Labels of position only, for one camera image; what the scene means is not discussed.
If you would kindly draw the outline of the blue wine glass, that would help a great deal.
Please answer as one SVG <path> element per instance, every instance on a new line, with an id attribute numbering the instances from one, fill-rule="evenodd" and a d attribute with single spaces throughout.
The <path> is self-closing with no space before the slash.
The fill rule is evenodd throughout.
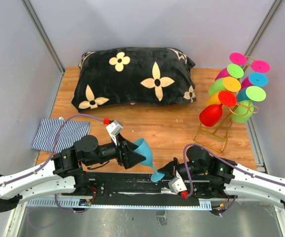
<path id="1" fill-rule="evenodd" d="M 140 138 L 136 140 L 134 144 L 137 145 L 137 148 L 134 149 L 134 152 L 145 157 L 145 160 L 140 162 L 139 164 L 144 165 L 144 166 L 149 166 L 153 170 L 153 174 L 151 175 L 150 180 L 152 182 L 158 182 L 162 178 L 164 178 L 165 174 L 159 172 L 153 165 L 153 153 L 152 153 L 150 146 L 146 142 L 146 140 L 143 138 Z"/>

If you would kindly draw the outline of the light green wine glass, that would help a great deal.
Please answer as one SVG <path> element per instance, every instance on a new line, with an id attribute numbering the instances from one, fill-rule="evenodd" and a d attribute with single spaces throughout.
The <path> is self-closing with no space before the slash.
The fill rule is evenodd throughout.
<path id="1" fill-rule="evenodd" d="M 239 103 L 240 105 L 233 111 L 231 118 L 237 123 L 245 123 L 252 116 L 254 105 L 250 100 L 243 100 Z"/>

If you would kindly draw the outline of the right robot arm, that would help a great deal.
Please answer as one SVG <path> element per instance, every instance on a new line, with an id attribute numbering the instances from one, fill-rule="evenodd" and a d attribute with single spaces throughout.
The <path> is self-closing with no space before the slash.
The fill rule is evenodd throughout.
<path id="1" fill-rule="evenodd" d="M 165 178 L 175 182 L 184 198 L 243 197 L 270 203 L 285 210 L 285 178 L 271 176 L 221 158 L 203 146 L 189 144 L 183 153 L 159 169 Z"/>

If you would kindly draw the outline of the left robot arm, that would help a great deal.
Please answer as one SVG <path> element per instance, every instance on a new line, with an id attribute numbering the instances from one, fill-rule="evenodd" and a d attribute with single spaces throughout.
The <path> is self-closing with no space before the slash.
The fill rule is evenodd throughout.
<path id="1" fill-rule="evenodd" d="M 95 188 L 83 166 L 104 164 L 116 159 L 125 169 L 146 161 L 148 155 L 136 144 L 117 136 L 116 142 L 99 145 L 93 135 L 86 135 L 71 148 L 64 149 L 48 162 L 3 176 L 0 174 L 0 213 L 28 200 L 48 195 L 87 195 Z"/>

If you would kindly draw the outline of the red wine glass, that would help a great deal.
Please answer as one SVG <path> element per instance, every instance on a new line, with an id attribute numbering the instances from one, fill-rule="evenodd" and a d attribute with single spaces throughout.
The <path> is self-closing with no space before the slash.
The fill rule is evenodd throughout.
<path id="1" fill-rule="evenodd" d="M 227 90 L 220 91 L 219 100 L 221 104 L 209 105 L 199 114 L 199 120 L 206 127 L 213 127 L 223 115 L 223 107 L 233 107 L 237 104 L 236 96 Z"/>

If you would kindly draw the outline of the pink base wine glass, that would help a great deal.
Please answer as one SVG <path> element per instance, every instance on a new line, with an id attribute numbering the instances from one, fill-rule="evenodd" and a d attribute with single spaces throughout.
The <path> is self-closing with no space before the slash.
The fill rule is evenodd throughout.
<path id="1" fill-rule="evenodd" d="M 245 55 L 238 53 L 238 52 L 233 52 L 229 55 L 229 60 L 236 65 L 243 66 L 247 63 L 247 58 Z"/>

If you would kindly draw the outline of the pink base rear glass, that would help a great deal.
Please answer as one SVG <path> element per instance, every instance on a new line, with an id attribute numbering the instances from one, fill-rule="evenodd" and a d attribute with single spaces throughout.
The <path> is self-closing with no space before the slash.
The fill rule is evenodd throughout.
<path id="1" fill-rule="evenodd" d="M 270 71 L 271 66 L 262 60 L 255 60 L 250 65 L 251 69 L 256 73 L 265 74 Z"/>

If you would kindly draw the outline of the black floral plush pillow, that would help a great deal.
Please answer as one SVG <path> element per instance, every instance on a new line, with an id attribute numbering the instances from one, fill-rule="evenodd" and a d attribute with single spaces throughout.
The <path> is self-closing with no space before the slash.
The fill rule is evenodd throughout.
<path id="1" fill-rule="evenodd" d="M 196 101 L 195 63 L 172 47 L 85 52 L 72 105 L 79 111 L 116 104 L 184 105 Z"/>

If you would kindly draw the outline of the blue white striped cloth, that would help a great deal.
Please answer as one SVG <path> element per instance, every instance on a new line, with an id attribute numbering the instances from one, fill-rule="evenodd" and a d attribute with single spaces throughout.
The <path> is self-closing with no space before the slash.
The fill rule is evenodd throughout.
<path id="1" fill-rule="evenodd" d="M 63 125 L 62 117 L 53 119 L 42 119 L 37 134 L 31 144 L 31 149 L 43 152 L 51 152 L 54 146 L 56 134 Z M 62 128 L 55 153 L 70 148 L 83 136 L 88 135 L 91 125 L 88 121 L 70 120 Z"/>

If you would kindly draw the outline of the green glass yellow base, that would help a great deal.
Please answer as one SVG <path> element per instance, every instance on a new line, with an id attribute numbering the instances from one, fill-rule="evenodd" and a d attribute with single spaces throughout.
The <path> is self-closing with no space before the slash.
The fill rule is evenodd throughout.
<path id="1" fill-rule="evenodd" d="M 241 89 L 241 83 L 234 77 L 224 77 L 216 80 L 208 90 L 209 95 L 227 90 L 230 92 L 238 92 Z"/>

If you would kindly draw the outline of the teal glass green base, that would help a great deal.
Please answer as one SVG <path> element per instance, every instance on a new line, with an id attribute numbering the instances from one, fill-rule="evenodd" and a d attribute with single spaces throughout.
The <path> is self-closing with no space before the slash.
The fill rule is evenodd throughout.
<path id="1" fill-rule="evenodd" d="M 242 89 L 237 94 L 237 101 L 241 102 L 244 100 L 252 100 L 255 102 L 261 102 L 266 99 L 266 92 L 263 88 L 259 86 L 249 86 Z"/>

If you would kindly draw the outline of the magenta glass green base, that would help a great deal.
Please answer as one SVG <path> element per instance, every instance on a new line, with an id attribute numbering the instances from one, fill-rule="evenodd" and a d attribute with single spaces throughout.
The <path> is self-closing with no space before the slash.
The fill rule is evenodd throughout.
<path id="1" fill-rule="evenodd" d="M 224 77 L 234 77 L 236 79 L 240 79 L 244 75 L 244 71 L 241 66 L 236 64 L 229 64 L 226 68 L 222 69 L 218 75 L 216 76 L 215 80 Z"/>

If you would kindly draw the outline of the magenta glass blue base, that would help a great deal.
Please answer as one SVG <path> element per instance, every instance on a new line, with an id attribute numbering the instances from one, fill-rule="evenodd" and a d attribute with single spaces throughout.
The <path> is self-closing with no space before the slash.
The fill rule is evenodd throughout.
<path id="1" fill-rule="evenodd" d="M 263 87 L 268 84 L 268 78 L 265 74 L 262 73 L 251 73 L 248 77 L 246 77 L 242 83 L 241 87 L 246 88 L 252 85 Z"/>

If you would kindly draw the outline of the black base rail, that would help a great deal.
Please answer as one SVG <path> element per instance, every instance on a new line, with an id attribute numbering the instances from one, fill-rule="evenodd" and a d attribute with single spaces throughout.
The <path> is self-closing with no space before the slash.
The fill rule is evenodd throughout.
<path id="1" fill-rule="evenodd" d="M 102 205 L 142 205 L 142 206 L 192 206 L 199 204 L 202 198 L 173 193 L 168 182 L 150 180 L 151 175 L 141 173 L 103 173 L 87 172 L 89 181 L 95 185 L 83 198 L 93 197 L 96 204 Z"/>

